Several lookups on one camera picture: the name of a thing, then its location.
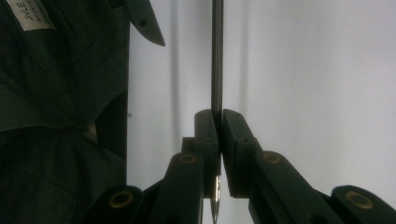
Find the brass insert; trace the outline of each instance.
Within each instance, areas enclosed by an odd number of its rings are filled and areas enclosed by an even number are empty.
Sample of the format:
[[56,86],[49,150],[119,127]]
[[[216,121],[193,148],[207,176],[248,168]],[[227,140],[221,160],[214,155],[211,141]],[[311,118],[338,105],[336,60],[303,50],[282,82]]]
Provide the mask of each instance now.
[[108,204],[113,208],[122,208],[128,205],[133,199],[134,195],[125,189],[113,194],[108,199]]
[[194,155],[185,154],[180,156],[180,161],[185,164],[190,164],[190,163],[195,163],[197,161],[197,158]]
[[374,207],[374,203],[371,201],[371,199],[358,192],[352,190],[348,191],[345,194],[345,197],[359,208],[372,209]]
[[274,153],[265,153],[262,158],[269,163],[276,164],[280,162],[280,158]]

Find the dark fabric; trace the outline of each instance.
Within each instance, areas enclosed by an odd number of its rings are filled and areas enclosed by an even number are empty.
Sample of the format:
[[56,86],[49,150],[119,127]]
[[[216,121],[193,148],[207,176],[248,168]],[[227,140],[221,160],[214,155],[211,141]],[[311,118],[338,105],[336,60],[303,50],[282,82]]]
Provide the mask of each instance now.
[[42,0],[56,30],[0,8],[0,131],[83,126],[127,90],[129,19],[107,0]]
[[78,131],[127,90],[129,19],[107,0],[41,0],[23,31],[0,0],[0,223],[81,223],[125,162]]
[[0,150],[0,223],[80,223],[125,163],[75,128],[30,128]]
[[99,145],[126,157],[128,92],[111,101],[96,120]]

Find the metal rod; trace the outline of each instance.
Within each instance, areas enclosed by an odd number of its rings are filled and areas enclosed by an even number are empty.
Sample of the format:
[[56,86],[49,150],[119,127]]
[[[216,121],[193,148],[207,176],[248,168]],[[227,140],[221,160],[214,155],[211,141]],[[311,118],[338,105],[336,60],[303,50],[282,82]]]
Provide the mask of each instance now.
[[216,129],[222,119],[222,56],[224,0],[213,0],[212,8],[212,113]]
[[[220,140],[222,121],[222,55],[223,55],[223,18],[224,0],[213,0],[212,6],[212,113],[216,131]],[[214,195],[210,199],[213,223],[217,223],[219,214],[219,192],[221,175],[221,156],[218,160],[218,175],[214,186]]]

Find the white background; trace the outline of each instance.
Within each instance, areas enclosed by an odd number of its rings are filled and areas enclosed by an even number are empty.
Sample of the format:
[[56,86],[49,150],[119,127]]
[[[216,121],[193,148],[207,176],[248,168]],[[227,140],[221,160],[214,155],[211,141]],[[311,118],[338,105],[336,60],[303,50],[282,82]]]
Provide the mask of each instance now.
[[[151,4],[166,47],[131,31],[128,184],[141,189],[210,107],[211,1]],[[225,0],[224,11],[224,107],[313,188],[355,185],[396,207],[396,1]],[[252,223],[224,177],[219,223]]]

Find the paper label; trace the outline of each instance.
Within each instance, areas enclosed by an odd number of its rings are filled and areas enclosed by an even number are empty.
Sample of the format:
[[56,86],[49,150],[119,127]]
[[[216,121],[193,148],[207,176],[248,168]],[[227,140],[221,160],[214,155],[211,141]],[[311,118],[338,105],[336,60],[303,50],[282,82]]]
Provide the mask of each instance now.
[[23,31],[55,30],[47,10],[40,0],[7,0]]

